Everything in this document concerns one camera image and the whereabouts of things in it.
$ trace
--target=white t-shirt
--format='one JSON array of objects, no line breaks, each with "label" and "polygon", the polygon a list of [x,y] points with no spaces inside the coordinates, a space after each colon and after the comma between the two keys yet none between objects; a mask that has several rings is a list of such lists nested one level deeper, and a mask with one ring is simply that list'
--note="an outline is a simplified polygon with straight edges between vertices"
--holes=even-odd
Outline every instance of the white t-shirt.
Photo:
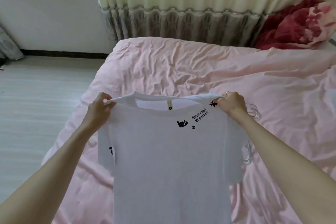
[{"label": "white t-shirt", "polygon": [[227,224],[229,185],[242,178],[244,130],[213,99],[133,94],[98,131],[114,176],[115,224]]}]

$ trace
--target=cat graphic on sleeve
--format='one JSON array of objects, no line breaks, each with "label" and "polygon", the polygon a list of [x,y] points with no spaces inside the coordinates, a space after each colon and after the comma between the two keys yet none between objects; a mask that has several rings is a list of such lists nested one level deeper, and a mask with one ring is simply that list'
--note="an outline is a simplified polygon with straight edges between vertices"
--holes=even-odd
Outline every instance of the cat graphic on sleeve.
[{"label": "cat graphic on sleeve", "polygon": [[181,122],[179,122],[179,121],[177,121],[177,124],[178,124],[178,126],[180,127],[180,128],[182,128],[182,127],[184,127],[184,126],[187,126],[187,124],[188,124],[188,122],[187,121],[181,121]]}]

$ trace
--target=hand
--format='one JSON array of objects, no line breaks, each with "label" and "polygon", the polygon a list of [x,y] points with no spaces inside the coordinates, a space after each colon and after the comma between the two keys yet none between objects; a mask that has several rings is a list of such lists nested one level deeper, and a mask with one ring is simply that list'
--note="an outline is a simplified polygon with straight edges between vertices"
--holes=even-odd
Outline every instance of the hand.
[{"label": "hand", "polygon": [[96,99],[89,104],[89,108],[81,124],[83,129],[89,130],[92,134],[97,132],[107,122],[111,109],[116,105],[115,102],[104,105],[104,99],[110,100],[112,97],[107,93],[100,92]]},{"label": "hand", "polygon": [[249,116],[244,97],[238,92],[227,92],[227,98],[217,98],[214,102],[217,102],[219,107],[238,124],[241,124],[244,114]]}]

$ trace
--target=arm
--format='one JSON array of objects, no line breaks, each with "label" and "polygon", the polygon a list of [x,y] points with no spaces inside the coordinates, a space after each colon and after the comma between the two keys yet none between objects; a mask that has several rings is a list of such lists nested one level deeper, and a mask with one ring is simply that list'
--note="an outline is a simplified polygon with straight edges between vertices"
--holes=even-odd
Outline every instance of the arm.
[{"label": "arm", "polygon": [[9,198],[0,205],[3,224],[51,223],[89,138],[107,121],[115,103],[104,106],[100,93],[68,141]]},{"label": "arm", "polygon": [[244,98],[237,92],[231,92],[226,99],[217,99],[217,102],[244,128],[302,223],[336,223],[336,182],[250,117]]}]

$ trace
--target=bed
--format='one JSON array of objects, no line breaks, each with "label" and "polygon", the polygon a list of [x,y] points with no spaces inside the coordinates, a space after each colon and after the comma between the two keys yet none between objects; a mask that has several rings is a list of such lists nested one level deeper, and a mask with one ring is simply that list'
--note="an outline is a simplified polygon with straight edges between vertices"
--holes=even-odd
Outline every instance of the bed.
[{"label": "bed", "polygon": [[[45,163],[81,123],[98,92],[166,96],[238,91],[258,107],[258,122],[336,178],[336,52],[258,50],[168,38],[118,42],[83,94]],[[300,223],[252,147],[252,162],[231,190],[233,223]],[[90,138],[54,224],[113,223],[113,177],[97,161]]]}]

